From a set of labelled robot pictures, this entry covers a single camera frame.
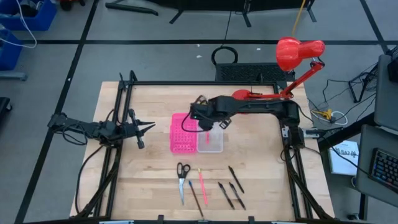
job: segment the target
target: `red pen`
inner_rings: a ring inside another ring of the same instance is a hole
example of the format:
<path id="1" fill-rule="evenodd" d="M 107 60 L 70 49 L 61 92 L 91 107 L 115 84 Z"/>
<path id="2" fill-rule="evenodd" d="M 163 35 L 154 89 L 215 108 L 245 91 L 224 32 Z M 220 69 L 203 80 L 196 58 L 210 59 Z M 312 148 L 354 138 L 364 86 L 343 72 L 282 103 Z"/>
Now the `red pen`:
<path id="1" fill-rule="evenodd" d="M 205 190 L 205 185 L 203 183 L 203 178 L 201 176 L 200 169 L 198 169 L 198 172 L 199 172 L 199 178 L 200 178 L 201 192 L 203 193 L 203 199 L 205 200 L 205 205 L 207 205 L 206 190 Z"/>

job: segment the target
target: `floor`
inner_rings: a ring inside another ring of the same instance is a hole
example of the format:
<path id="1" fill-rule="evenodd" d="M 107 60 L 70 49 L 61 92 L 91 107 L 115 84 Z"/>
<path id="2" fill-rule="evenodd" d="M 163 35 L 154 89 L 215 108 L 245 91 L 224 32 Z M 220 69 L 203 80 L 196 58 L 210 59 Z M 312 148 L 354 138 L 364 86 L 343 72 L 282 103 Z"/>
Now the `floor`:
<path id="1" fill-rule="evenodd" d="M 26 72 L 28 80 L 0 82 L 0 96 L 9 97 L 14 106 L 0 130 L 0 223 L 13 223 L 16 219 L 37 158 L 47 142 L 46 124 L 55 110 L 80 120 L 92 120 L 101 82 L 119 80 L 119 72 L 127 77 L 131 69 L 139 80 L 214 80 L 210 55 L 224 39 L 229 13 L 184 12 L 170 25 L 168 21 L 176 10 L 134 1 L 135 5 L 159 11 L 159 17 L 155 17 L 107 9 L 107 1 L 89 0 L 85 7 L 76 4 L 71 12 L 59 9 L 50 30 L 34 32 L 39 45 L 21 53 L 16 70 Z M 363 4 L 369 7 L 368 15 Z M 383 45 L 391 48 L 398 44 L 393 16 L 397 8 L 395 0 L 316 0 L 312 10 L 317 22 L 303 12 L 295 37 L 327 40 L 322 57 L 326 67 L 305 83 L 311 101 L 323 101 L 327 79 L 350 80 L 377 62 Z M 236 40 L 231 45 L 239 52 L 239 62 L 275 62 L 273 40 L 291 35 L 297 12 L 252 12 L 251 28 L 233 12 L 227 39 Z M 27 32 L 14 34 L 31 42 Z M 242 40 L 254 41 L 243 44 Z M 233 56 L 220 52 L 216 60 L 228 63 Z M 296 72 L 299 75 L 306 69 L 308 64 L 303 63 Z M 326 97 L 347 87 L 346 83 L 330 83 Z M 366 92 L 364 97 L 372 94 Z M 347 114 L 348 124 L 357 119 L 371 99 Z M 329 104 L 344 113 L 354 106 L 349 91 Z M 363 116 L 372 110 L 373 105 Z M 314 120 L 316 127 L 330 128 Z M 68 218 L 84 150 L 84 146 L 74 146 L 54 136 L 25 222 Z M 358 212 L 359 193 L 352 189 L 350 177 L 330 174 L 327 159 L 324 162 L 335 215 L 345 219 L 347 214 Z M 369 221 L 393 223 L 397 218 L 398 208 L 370 199 Z"/>

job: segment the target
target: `white cable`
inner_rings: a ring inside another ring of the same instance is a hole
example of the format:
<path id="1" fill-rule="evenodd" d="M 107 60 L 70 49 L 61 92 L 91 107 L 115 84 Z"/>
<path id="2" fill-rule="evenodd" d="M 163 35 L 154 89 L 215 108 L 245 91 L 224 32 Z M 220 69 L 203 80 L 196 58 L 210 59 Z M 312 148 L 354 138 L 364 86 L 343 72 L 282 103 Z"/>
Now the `white cable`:
<path id="1" fill-rule="evenodd" d="M 346 124 L 348 124 L 348 118 L 347 118 L 347 116 L 346 116 L 345 114 L 343 114 L 343 113 L 340 112 L 340 111 L 333 111 L 333 112 L 331 113 L 331 116 L 333 116 L 335 113 L 341 114 L 341 115 L 346 119 L 346 122 L 345 122 L 345 123 L 333 123 L 333 124 L 337 124 L 337 125 L 346 125 Z M 321 121 L 326 121 L 327 123 L 330 123 L 329 120 L 320 118 L 320 117 L 319 117 L 317 114 L 315 114 L 313 111 L 311 111 L 311 114 L 314 115 L 314 117 L 318 118 L 318 119 L 321 120 Z"/>
<path id="2" fill-rule="evenodd" d="M 19 47 L 26 47 L 26 48 L 29 48 L 29 49 L 33 49 L 33 48 L 35 48 L 35 47 L 37 46 L 37 40 L 36 40 L 35 36 L 33 35 L 32 31 L 30 31 L 30 29 L 29 29 L 29 28 L 27 27 L 27 25 L 26 25 L 26 22 L 25 22 L 25 19 L 24 19 L 24 15 L 22 15 L 21 4 L 19 3 L 18 0 L 16 0 L 16 1 L 17 1 L 17 4 L 18 4 L 18 7 L 19 7 L 19 14 L 20 14 L 20 18 L 19 18 L 19 19 L 21 20 L 22 25 L 24 25 L 24 27 L 28 30 L 28 32 L 30 33 L 30 35 L 31 35 L 32 38 L 34 39 L 35 44 L 34 44 L 33 46 L 15 44 L 15 43 L 12 43 L 12 42 L 10 42 L 10 41 L 6 41 L 6 40 L 4 40 L 4 39 L 1 38 L 1 37 L 0 37 L 0 40 L 3 41 L 3 42 L 5 42 L 5 43 L 11 44 L 11 45 L 15 45 L 15 46 L 19 46 Z"/>

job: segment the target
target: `scissors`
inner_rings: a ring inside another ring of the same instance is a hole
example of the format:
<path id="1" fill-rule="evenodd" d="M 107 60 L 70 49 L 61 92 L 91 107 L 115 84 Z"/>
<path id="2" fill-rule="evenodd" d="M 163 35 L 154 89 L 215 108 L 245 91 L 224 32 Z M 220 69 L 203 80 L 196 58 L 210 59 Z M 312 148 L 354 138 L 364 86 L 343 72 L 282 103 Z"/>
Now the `scissors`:
<path id="1" fill-rule="evenodd" d="M 188 172 L 191 170 L 191 166 L 186 164 L 186 165 L 182 165 L 181 162 L 179 162 L 177 164 L 177 175 L 178 175 L 178 179 L 180 181 L 180 196 L 181 196 L 181 202 L 182 205 L 184 205 L 184 181 L 185 178 L 187 177 Z"/>

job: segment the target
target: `lamp arm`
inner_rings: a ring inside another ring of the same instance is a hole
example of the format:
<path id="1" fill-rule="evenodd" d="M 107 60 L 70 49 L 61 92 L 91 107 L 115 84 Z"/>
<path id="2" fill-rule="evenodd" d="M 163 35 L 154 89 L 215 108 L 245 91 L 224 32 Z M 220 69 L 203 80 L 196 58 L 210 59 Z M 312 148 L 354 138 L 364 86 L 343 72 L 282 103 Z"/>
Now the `lamp arm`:
<path id="1" fill-rule="evenodd" d="M 289 100 L 293 98 L 292 90 L 296 88 L 298 85 L 303 83 L 305 80 L 309 79 L 311 76 L 313 76 L 315 73 L 317 73 L 319 70 L 323 69 L 325 64 L 320 60 L 320 61 L 312 61 L 311 62 L 311 68 L 308 70 L 304 75 L 302 75 L 300 78 L 296 79 L 292 84 L 290 84 L 287 88 L 282 90 L 279 94 L 258 94 L 258 93 L 252 93 L 249 92 L 247 98 L 252 98 L 252 99 L 281 99 L 281 100 Z"/>
<path id="2" fill-rule="evenodd" d="M 323 69 L 325 64 L 323 62 L 312 61 L 311 68 L 300 78 L 296 79 L 292 84 L 290 84 L 287 88 L 285 88 L 280 94 L 283 98 L 292 98 L 292 90 L 296 88 L 298 85 L 303 83 L 305 80 L 309 79 L 312 75 L 317 73 L 319 70 Z"/>

